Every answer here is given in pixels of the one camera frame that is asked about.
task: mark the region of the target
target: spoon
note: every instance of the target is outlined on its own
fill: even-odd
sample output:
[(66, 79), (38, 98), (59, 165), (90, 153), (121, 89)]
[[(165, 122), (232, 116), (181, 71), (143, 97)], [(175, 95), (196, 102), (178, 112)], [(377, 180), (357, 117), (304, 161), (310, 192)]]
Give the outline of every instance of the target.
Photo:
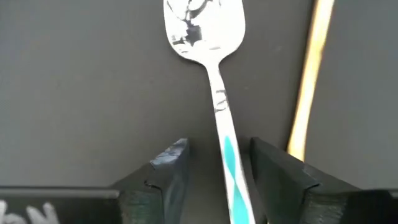
[(243, 41), (242, 0), (164, 0), (164, 19), (167, 38), (176, 53), (204, 65), (208, 72), (229, 219), (234, 224), (255, 223), (231, 110), (218, 68)]

